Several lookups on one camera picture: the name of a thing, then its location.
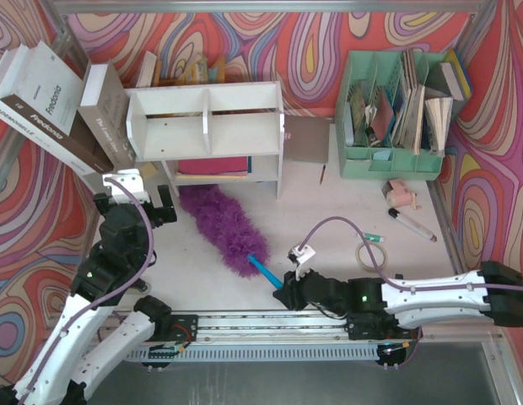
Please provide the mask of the purple fluffy duster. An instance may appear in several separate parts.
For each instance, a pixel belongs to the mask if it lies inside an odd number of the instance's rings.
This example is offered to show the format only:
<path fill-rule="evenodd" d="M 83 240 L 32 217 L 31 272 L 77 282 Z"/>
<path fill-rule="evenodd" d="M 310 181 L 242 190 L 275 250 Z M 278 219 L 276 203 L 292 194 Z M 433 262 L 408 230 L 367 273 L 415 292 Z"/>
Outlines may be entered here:
<path fill-rule="evenodd" d="M 283 286 L 268 268 L 269 245 L 239 201 L 217 185 L 182 186 L 182 208 L 198 232 L 218 250 L 225 266 L 243 278 L 263 275 L 276 289 Z"/>

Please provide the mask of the white black stapler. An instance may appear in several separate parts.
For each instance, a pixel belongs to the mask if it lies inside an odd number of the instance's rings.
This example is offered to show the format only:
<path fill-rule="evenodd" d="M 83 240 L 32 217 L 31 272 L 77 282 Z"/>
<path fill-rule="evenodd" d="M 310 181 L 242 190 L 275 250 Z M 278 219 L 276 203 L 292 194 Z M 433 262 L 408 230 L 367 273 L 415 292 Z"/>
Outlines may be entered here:
<path fill-rule="evenodd" d="M 150 283 L 139 284 L 139 285 L 136 285 L 133 289 L 134 289 L 135 294 L 140 294 L 140 295 L 149 294 L 151 291 L 151 284 Z"/>

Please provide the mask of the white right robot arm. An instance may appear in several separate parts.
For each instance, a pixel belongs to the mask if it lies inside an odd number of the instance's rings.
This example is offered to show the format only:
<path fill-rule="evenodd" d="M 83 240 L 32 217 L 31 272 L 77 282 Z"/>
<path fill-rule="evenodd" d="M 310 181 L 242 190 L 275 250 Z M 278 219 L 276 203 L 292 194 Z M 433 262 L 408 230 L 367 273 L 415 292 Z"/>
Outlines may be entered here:
<path fill-rule="evenodd" d="M 339 281 L 314 270 L 289 272 L 273 293 L 287 309 L 313 305 L 345 321 L 351 339 L 400 338 L 442 321 L 487 317 L 497 326 L 523 327 L 523 277 L 499 262 L 448 278 Z"/>

